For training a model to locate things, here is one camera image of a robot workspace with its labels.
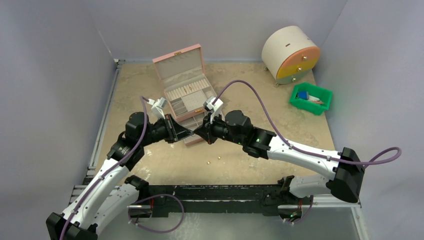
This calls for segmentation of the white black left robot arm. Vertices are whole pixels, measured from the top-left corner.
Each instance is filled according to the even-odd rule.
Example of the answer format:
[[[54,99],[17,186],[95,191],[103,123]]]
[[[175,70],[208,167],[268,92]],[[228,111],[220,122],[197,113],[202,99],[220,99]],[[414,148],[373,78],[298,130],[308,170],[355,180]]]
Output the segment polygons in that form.
[[[130,115],[125,131],[118,136],[102,167],[83,192],[62,213],[46,220],[52,240],[96,240],[108,223],[132,203],[149,199],[147,181],[133,175],[111,194],[144,156],[144,147],[160,141],[173,144],[192,136],[192,130],[179,125],[170,114],[149,122],[144,112]]]

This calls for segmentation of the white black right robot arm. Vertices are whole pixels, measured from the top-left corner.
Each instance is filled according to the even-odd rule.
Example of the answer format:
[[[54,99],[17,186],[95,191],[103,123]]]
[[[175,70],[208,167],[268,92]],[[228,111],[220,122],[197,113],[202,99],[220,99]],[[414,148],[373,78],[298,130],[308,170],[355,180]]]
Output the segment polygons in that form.
[[[283,178],[280,196],[288,204],[310,195],[331,194],[335,198],[357,203],[365,174],[357,153],[348,148],[342,152],[323,150],[293,141],[284,142],[270,130],[254,126],[240,110],[230,111],[225,119],[211,115],[204,117],[194,133],[213,144],[217,139],[242,146],[242,150],[254,158],[277,160],[297,165],[316,175]]]

